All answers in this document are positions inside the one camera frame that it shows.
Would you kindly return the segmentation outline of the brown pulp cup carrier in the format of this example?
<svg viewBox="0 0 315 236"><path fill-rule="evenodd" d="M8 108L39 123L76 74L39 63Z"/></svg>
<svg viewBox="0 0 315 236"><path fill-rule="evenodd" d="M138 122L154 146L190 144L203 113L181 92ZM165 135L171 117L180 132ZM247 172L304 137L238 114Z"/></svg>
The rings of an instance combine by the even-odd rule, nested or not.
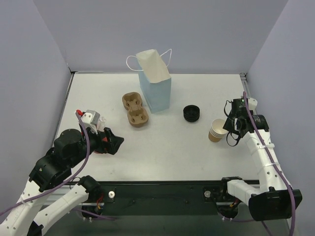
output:
<svg viewBox="0 0 315 236"><path fill-rule="evenodd" d="M149 116L146 109L142 106L142 98L139 93L126 93L122 96L122 102L127 110L127 118L131 126L142 127L148 122Z"/></svg>

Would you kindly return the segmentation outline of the light blue paper bag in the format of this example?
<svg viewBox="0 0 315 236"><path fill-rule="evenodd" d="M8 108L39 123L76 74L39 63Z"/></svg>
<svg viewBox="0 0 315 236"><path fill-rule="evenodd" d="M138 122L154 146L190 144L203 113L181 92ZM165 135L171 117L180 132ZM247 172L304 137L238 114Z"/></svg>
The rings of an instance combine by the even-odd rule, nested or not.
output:
<svg viewBox="0 0 315 236"><path fill-rule="evenodd" d="M172 49L161 55L150 49L126 58L127 67L138 73L140 88L151 113L169 109L172 79L168 71L170 61L164 62L162 56L172 56Z"/></svg>

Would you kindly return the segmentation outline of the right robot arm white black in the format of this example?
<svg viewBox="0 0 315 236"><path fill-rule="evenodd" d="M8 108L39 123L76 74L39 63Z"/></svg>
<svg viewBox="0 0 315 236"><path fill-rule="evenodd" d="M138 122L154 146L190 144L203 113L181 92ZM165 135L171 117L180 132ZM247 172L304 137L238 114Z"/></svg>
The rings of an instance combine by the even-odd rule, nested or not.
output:
<svg viewBox="0 0 315 236"><path fill-rule="evenodd" d="M294 219L302 194L293 189L284 176L266 118L253 113L247 98L234 99L230 103L231 110L223 128L247 145L256 167L259 188L240 178L232 178L218 188L219 197L225 201L236 197L249 207L255 221Z"/></svg>

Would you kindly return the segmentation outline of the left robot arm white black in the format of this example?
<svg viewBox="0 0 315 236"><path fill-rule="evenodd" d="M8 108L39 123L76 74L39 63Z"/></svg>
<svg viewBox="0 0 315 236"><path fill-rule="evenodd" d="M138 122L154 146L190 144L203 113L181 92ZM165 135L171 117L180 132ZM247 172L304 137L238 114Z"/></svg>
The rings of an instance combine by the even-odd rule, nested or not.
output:
<svg viewBox="0 0 315 236"><path fill-rule="evenodd" d="M63 131L54 141L54 146L36 162L17 207L1 223L0 234L43 236L80 203L95 202L102 198L104 194L100 184L91 176L85 176L65 195L43 208L49 195L71 176L73 167L85 161L92 152L114 155L123 141L110 128L97 134L92 133L90 128L87 134L76 129Z"/></svg>

